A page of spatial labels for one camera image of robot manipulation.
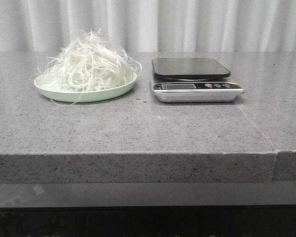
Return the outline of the light green round plate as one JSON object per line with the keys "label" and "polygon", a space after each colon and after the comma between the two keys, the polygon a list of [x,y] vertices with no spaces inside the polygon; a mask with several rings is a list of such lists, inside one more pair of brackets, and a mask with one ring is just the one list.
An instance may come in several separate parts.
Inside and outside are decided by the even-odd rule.
{"label": "light green round plate", "polygon": [[137,75],[133,73],[130,79],[130,82],[128,82],[125,85],[100,91],[63,91],[60,89],[56,89],[55,85],[53,85],[52,88],[49,89],[44,87],[44,85],[48,83],[48,79],[43,75],[35,79],[34,85],[38,88],[40,93],[47,98],[61,102],[85,103],[108,100],[127,93],[133,88],[135,81],[137,79]]}

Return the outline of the silver black kitchen scale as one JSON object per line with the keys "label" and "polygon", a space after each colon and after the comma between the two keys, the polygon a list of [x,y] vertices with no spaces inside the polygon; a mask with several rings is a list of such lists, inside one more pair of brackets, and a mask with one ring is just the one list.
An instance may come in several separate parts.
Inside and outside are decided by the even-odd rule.
{"label": "silver black kitchen scale", "polygon": [[151,88],[164,103],[233,102],[244,89],[231,71],[211,58],[152,59]]}

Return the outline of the white pleated curtain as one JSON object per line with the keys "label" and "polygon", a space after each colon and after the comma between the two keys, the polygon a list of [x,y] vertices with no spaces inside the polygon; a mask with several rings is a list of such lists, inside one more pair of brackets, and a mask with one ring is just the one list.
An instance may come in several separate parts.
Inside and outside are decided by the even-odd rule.
{"label": "white pleated curtain", "polygon": [[0,51],[97,31],[132,52],[296,51],[296,0],[0,0]]}

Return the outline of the white vermicelli noodle bundle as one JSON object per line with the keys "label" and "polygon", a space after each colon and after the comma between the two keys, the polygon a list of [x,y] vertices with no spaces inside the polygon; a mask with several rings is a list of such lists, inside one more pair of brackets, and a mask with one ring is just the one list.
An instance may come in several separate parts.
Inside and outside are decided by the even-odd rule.
{"label": "white vermicelli noodle bundle", "polygon": [[[63,91],[100,91],[125,85],[133,73],[138,77],[141,71],[142,65],[110,37],[100,31],[79,31],[56,57],[47,58],[36,78],[45,76],[48,83],[44,87],[49,89],[55,85]],[[50,100],[63,107],[76,104]]]}

